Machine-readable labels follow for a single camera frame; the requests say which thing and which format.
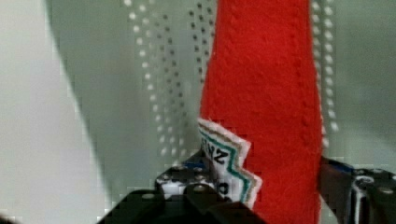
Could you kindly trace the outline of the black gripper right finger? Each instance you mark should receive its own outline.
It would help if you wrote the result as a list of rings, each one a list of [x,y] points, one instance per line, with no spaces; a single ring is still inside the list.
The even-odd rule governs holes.
[[[319,192],[338,224],[396,224],[395,174],[322,157]]]

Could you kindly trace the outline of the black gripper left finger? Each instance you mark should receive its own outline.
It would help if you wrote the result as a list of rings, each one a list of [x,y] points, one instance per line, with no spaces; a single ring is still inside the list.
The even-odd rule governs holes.
[[[160,174],[154,189],[130,192],[97,224],[266,224],[220,195],[212,170],[199,151]]]

